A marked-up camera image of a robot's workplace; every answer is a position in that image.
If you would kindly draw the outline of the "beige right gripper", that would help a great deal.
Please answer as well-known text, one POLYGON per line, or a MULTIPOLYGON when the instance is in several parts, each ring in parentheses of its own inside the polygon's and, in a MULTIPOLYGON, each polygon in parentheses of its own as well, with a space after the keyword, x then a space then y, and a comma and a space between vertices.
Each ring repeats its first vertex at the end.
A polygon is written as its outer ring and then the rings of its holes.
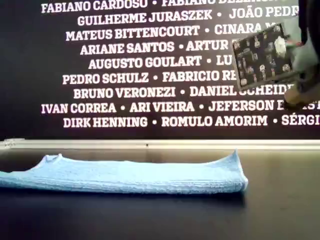
MULTIPOLYGON (((298 1, 300 45, 290 51, 291 72, 303 74, 320 63, 320 2, 298 1)), ((284 94, 287 105, 308 105, 320 100, 320 75, 306 75, 297 80, 284 94)))

